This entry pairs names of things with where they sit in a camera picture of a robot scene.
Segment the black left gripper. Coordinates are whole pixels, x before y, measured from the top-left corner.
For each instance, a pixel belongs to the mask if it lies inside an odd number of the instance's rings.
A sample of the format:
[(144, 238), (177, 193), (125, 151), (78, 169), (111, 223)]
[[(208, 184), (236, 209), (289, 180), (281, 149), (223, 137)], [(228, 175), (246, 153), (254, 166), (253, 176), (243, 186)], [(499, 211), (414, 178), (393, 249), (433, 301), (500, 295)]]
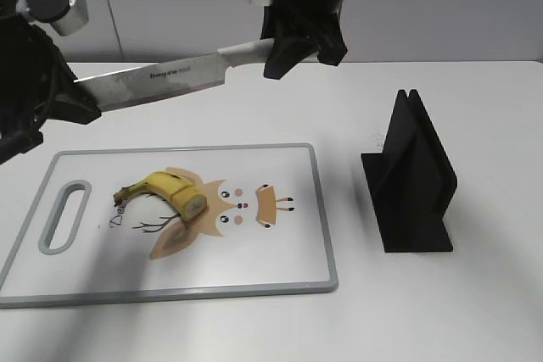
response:
[(59, 48), (41, 28), (20, 16), (1, 20), (0, 164), (43, 143), (45, 120), (88, 125), (102, 113), (72, 81)]

